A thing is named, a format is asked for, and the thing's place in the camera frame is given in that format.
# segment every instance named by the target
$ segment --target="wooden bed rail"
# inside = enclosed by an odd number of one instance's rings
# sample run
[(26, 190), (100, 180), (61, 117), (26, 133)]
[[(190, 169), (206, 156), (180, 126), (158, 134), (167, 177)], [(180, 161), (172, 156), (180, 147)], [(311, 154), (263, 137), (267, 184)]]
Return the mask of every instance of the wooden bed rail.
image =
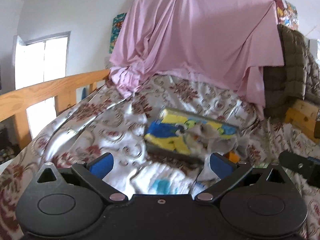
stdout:
[(31, 142), (27, 108), (54, 97), (57, 115), (76, 104), (76, 89), (90, 85), (89, 93), (97, 88), (97, 82), (108, 78), (109, 70), (68, 76), (33, 86), (18, 89), (0, 96), (0, 122), (10, 116), (14, 125), (20, 149)]

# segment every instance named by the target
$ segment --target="screw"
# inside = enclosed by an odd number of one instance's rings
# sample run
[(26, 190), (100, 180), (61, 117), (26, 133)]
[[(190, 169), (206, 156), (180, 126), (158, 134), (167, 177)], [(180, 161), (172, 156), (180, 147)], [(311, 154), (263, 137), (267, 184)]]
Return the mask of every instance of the screw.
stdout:
[(158, 202), (158, 204), (165, 204), (166, 203), (166, 201), (164, 199), (159, 199), (157, 202)]
[(109, 197), (112, 201), (124, 201), (125, 200), (125, 194), (122, 193), (113, 193)]
[(200, 193), (197, 198), (202, 201), (210, 201), (213, 199), (213, 196), (210, 193)]

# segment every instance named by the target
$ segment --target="brown puffer blanket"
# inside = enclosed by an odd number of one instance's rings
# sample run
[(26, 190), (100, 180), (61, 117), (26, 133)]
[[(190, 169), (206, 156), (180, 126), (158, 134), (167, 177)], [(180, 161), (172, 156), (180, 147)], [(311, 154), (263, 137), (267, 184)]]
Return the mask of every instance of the brown puffer blanket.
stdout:
[(320, 105), (319, 66), (308, 50), (304, 36), (278, 25), (284, 67), (264, 67), (267, 117), (284, 117), (296, 98)]

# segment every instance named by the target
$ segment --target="pink sheet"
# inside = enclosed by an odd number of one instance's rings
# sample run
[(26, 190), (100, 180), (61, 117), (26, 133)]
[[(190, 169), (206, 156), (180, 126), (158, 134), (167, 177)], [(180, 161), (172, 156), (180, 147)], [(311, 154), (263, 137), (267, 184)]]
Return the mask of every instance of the pink sheet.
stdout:
[(124, 97), (170, 74), (265, 106), (261, 66), (284, 65), (273, 0), (135, 0), (110, 61)]

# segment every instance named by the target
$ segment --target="floral bedding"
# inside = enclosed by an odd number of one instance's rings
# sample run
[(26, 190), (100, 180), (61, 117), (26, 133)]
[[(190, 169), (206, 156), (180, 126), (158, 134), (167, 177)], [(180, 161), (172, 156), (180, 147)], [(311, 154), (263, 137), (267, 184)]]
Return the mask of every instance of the floral bedding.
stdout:
[[(235, 93), (202, 82), (155, 75), (141, 91), (124, 100), (112, 83), (59, 115), (12, 161), (0, 176), (0, 239), (19, 239), (22, 231), (15, 208), (23, 191), (45, 162), (69, 167), (90, 162), (106, 152), (114, 156), (114, 168), (104, 178), (131, 197), (134, 193), (159, 193), (146, 177), (172, 178), (173, 193), (192, 193), (202, 167), (149, 155), (143, 135), (163, 106), (190, 111), (237, 125), (249, 135), (247, 152), (254, 165), (277, 159), (284, 150), (320, 158), (320, 149), (290, 124), (259, 121), (256, 109)], [(320, 237), (320, 191), (300, 175), (288, 172), (308, 206), (301, 230), (306, 239)], [(214, 183), (208, 180), (207, 185)]]

